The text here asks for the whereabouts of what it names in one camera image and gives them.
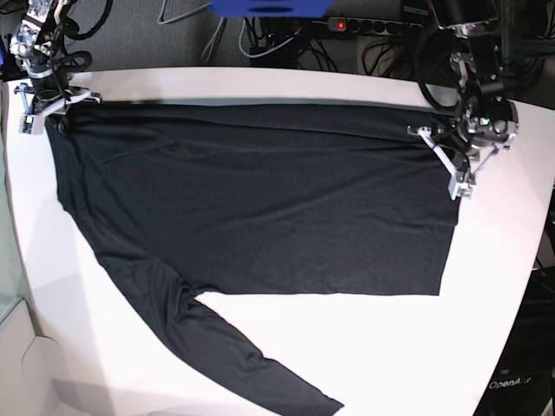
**metal bracket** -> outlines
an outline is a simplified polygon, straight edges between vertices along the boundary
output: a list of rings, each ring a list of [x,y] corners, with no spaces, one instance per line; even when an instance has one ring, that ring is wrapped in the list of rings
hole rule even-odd
[[[68,106],[84,101],[91,96],[89,90],[84,89],[80,94],[73,95],[69,99],[63,98],[54,101],[48,107],[36,114],[26,113],[21,118],[19,133],[38,135],[44,132],[44,123],[46,118],[51,114],[65,114]]]
[[[448,187],[451,199],[455,201],[457,198],[470,198],[472,196],[473,188],[476,185],[476,180],[472,173],[463,172],[457,169],[453,161],[451,161],[441,146],[434,142],[432,129],[430,127],[420,127],[416,132],[420,137],[422,137],[424,143],[426,143],[428,147],[434,151],[441,163],[451,174],[451,180]],[[408,127],[408,133],[412,133],[411,127]]]

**gray wall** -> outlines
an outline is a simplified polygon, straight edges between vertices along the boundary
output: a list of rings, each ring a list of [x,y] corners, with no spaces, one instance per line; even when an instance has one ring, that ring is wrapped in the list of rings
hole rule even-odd
[[[3,114],[1,94],[0,88],[0,114]],[[0,140],[0,321],[16,298],[29,300],[6,193],[4,161],[3,140]]]

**black cable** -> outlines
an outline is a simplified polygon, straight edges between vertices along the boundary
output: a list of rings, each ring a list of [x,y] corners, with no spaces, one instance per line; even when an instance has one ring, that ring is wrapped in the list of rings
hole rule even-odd
[[[331,58],[330,54],[328,53],[328,50],[323,46],[322,39],[315,38],[314,40],[316,41],[316,43],[318,44],[318,46],[322,50],[323,54],[325,55],[326,62],[328,63],[328,66],[331,65],[333,67],[334,71],[339,72],[339,69],[337,68],[336,62]]]
[[[65,36],[67,36],[69,39],[73,39],[74,41],[84,41],[94,36],[102,28],[102,26],[104,26],[104,23],[106,23],[106,21],[108,20],[108,17],[110,16],[110,12],[112,11],[113,5],[114,5],[114,0],[106,0],[106,5],[104,6],[104,11],[102,12],[101,18],[98,20],[96,25],[93,26],[93,28],[88,32],[76,33],[73,28],[66,27],[66,30],[64,30]]]
[[[445,106],[443,104],[440,104],[432,96],[432,93],[428,89],[428,86],[426,85],[426,76],[424,74],[424,70],[421,67],[421,58],[423,56],[424,49],[427,47],[430,40],[437,33],[437,31],[438,31],[438,28],[436,27],[425,29],[422,32],[421,37],[418,40],[418,43],[416,44],[415,59],[414,59],[416,81],[418,82],[418,87],[421,90],[422,95],[424,95],[424,98],[436,111],[443,112],[443,113],[453,113],[457,110],[457,108],[459,108],[460,103],[454,106]]]
[[[402,67],[402,65],[409,61],[408,60],[409,57],[409,47],[405,46],[402,51],[399,53],[399,55],[388,65],[387,69],[384,71],[384,73],[382,74],[382,76],[384,78],[389,78],[391,77],[391,75],[400,67]]]
[[[323,65],[322,62],[320,61],[320,58],[318,57],[318,55],[323,55],[322,52],[320,52],[319,50],[316,50],[314,48],[312,48],[311,46],[309,46],[308,50],[310,52],[312,52],[312,54],[314,55],[314,57],[316,58],[317,62],[318,62],[318,67],[320,67],[320,70],[323,71]]]
[[[255,17],[253,17],[250,22],[247,21],[246,24],[252,30],[252,34],[254,35],[255,39],[258,39],[259,41],[264,39],[264,37],[262,35],[259,36],[258,33],[257,33],[257,25],[256,25],[256,18]]]
[[[323,51],[319,51],[318,49],[314,48],[312,45],[310,45],[310,48],[312,49],[312,53],[313,54],[318,54],[321,55],[324,59],[324,61],[326,62],[326,65],[328,67],[328,72],[331,72],[331,65],[330,65],[330,59],[328,59],[329,57],[323,52]]]
[[[364,48],[364,50],[362,51],[362,67],[364,68],[364,74],[369,75],[369,70],[366,65],[366,56],[368,56],[368,54],[373,48],[376,48],[378,46],[384,46],[387,44],[388,44],[387,42],[377,42],[377,43],[372,43],[371,45]]]
[[[376,57],[375,61],[374,61],[374,65],[372,66],[372,69],[370,70],[369,73],[367,73],[367,75],[372,75],[374,74],[374,71],[378,68],[378,65],[380,64],[380,61],[382,60],[382,58],[393,48],[393,46],[389,46],[387,48],[385,48],[382,52],[380,52],[380,54]]]

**blue object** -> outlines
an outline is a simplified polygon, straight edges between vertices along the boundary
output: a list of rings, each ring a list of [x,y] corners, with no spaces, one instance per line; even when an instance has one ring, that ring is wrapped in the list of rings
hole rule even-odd
[[[212,0],[220,16],[322,17],[331,0]]]

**electrical cable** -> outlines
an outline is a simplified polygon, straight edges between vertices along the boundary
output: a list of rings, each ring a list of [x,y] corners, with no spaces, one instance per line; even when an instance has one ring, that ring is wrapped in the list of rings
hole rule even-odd
[[[374,71],[378,68],[378,65],[380,64],[380,61],[382,60],[382,58],[393,48],[393,46],[388,46],[387,48],[383,49],[380,54],[376,57],[375,61],[374,61],[374,65],[372,66],[372,69],[369,71],[369,73],[367,73],[368,76],[371,76],[372,74],[374,74]]]
[[[160,14],[158,15],[158,20],[156,21],[157,24],[171,24],[171,23],[176,23],[176,22],[180,22],[184,19],[187,19],[188,17],[197,15],[205,10],[208,10],[208,8],[210,7],[209,3],[206,4],[202,4],[201,6],[197,7],[196,9],[193,9],[191,11],[187,11],[186,13],[183,13],[182,15],[176,16],[176,17],[172,17],[169,20],[164,20],[164,13],[166,12],[166,7],[167,7],[167,0],[163,0],[162,3],[162,8],[160,10]]]
[[[93,37],[102,28],[102,26],[104,26],[104,24],[108,20],[108,17],[110,16],[110,13],[112,12],[112,6],[113,5],[114,5],[114,0],[106,0],[106,5],[104,6],[104,11],[102,12],[101,18],[98,20],[96,25],[93,26],[92,29],[89,30],[88,32],[86,32],[86,33],[76,33],[75,30],[72,30],[72,26],[68,26],[64,30],[65,36],[67,36],[69,39],[73,39],[74,41],[84,41],[86,39],[89,39],[89,38]]]
[[[245,20],[243,20],[243,27],[241,28],[241,32],[239,33],[238,46],[239,46],[239,51],[244,56],[246,56],[247,58],[250,58],[250,59],[262,58],[264,56],[268,56],[270,54],[273,54],[274,52],[277,52],[281,48],[283,48],[283,47],[287,46],[288,44],[290,44],[291,42],[293,42],[295,40],[295,38],[297,37],[297,35],[299,34],[299,31],[298,31],[298,32],[295,33],[295,35],[293,35],[289,39],[281,42],[279,45],[275,46],[274,48],[268,49],[265,52],[262,52],[260,54],[251,55],[243,49],[243,36],[245,35],[245,30],[246,30],[246,22],[245,22]]]
[[[366,56],[370,53],[370,51],[373,48],[376,48],[378,46],[384,46],[387,44],[388,44],[387,42],[377,42],[377,43],[372,43],[368,45],[366,48],[364,48],[364,51],[362,52],[362,67],[364,68],[364,74],[369,75],[368,66],[366,65]]]
[[[457,110],[457,108],[460,107],[460,101],[461,101],[460,96],[461,96],[461,94],[460,94],[459,85],[457,84],[457,86],[456,86],[457,92],[459,93],[459,103],[457,103],[453,106],[445,106],[443,104],[440,104],[432,96],[432,93],[428,89],[428,85],[426,85],[426,77],[425,77],[424,71],[421,67],[421,57],[423,55],[423,51],[427,47],[430,39],[437,33],[437,31],[438,31],[437,27],[432,27],[432,28],[425,29],[422,32],[422,35],[421,35],[420,39],[418,40],[418,43],[416,44],[415,58],[414,58],[416,81],[418,83],[419,89],[422,92],[422,95],[424,95],[424,98],[436,111],[444,112],[444,113],[453,113]]]
[[[221,17],[219,19],[218,27],[214,30],[214,34],[210,38],[210,41],[206,44],[202,54],[200,55],[200,60],[202,63],[208,63],[212,60],[214,52],[218,47],[219,42],[224,35],[225,26],[227,25],[227,19],[225,17]]]
[[[257,28],[256,28],[256,24],[255,24],[255,22],[256,22],[256,21],[255,21],[255,18],[253,17],[252,20],[249,22],[249,19],[247,19],[247,18],[245,17],[245,21],[246,21],[246,24],[247,24],[247,27],[248,27],[249,31],[250,31],[251,34],[254,36],[254,39],[255,39],[255,40],[259,40],[259,41],[263,40],[264,37],[263,37],[262,35],[259,36],[258,33],[257,33]]]
[[[339,72],[339,68],[337,67],[335,61],[331,58],[327,49],[323,46],[322,39],[315,38],[314,40],[316,41],[316,43],[318,44],[318,46],[320,47],[320,49],[322,50],[322,52],[324,54],[324,58],[325,58],[326,63],[328,65],[328,70],[331,72],[331,68],[330,68],[330,65],[331,65],[331,67],[334,69],[334,71]]]

